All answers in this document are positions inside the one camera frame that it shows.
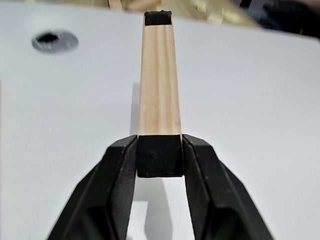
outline black clamp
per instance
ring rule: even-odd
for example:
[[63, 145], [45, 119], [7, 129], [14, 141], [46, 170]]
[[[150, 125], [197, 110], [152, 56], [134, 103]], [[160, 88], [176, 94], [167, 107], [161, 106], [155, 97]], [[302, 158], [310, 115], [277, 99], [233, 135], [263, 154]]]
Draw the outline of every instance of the black clamp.
[[48, 240], [125, 240], [136, 171], [148, 178], [184, 175], [195, 240], [272, 240], [244, 185], [214, 149], [180, 138], [133, 135], [113, 143], [78, 183]]

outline white table surface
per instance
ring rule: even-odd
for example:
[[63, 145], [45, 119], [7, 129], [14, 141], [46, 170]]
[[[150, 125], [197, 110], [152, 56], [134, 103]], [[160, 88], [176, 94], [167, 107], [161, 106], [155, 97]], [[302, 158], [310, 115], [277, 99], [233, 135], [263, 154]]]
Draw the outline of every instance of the white table surface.
[[[135, 134], [143, 16], [0, 3], [1, 240], [44, 240], [76, 184]], [[320, 45], [175, 18], [182, 131], [245, 184], [275, 240], [317, 239]], [[32, 38], [65, 29], [70, 52]], [[137, 179], [130, 240], [194, 239], [183, 178]]]

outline clamp jaw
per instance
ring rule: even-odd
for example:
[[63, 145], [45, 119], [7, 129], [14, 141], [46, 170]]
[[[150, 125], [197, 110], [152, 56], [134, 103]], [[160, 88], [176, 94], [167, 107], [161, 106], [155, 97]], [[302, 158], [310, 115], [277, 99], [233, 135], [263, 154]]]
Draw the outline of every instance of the clamp jaw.
[[150, 145], [144, 149], [145, 143], [133, 135], [109, 146], [74, 189], [48, 240], [125, 240], [136, 172], [144, 174], [140, 177], [176, 177], [180, 170], [196, 240], [273, 239], [246, 188], [211, 145], [184, 134], [181, 147], [171, 149], [175, 164], [163, 164], [159, 171], [157, 165], [146, 166], [145, 153], [165, 156], [168, 151]]

